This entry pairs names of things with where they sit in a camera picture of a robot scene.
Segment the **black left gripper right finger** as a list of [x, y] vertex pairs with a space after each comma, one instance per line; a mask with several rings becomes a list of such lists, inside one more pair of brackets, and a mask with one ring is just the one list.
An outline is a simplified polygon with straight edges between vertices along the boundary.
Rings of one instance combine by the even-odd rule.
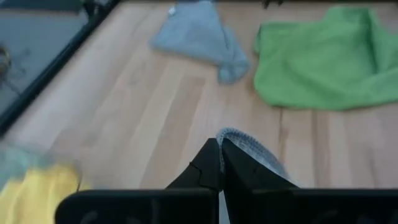
[[222, 143], [231, 223], [397, 223], [396, 189], [304, 189]]

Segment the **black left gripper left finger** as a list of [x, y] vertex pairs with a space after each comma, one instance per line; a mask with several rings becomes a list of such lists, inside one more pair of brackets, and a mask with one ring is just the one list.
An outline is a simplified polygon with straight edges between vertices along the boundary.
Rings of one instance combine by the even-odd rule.
[[217, 223], [220, 147], [210, 138], [164, 189], [83, 190], [62, 200], [56, 224]]

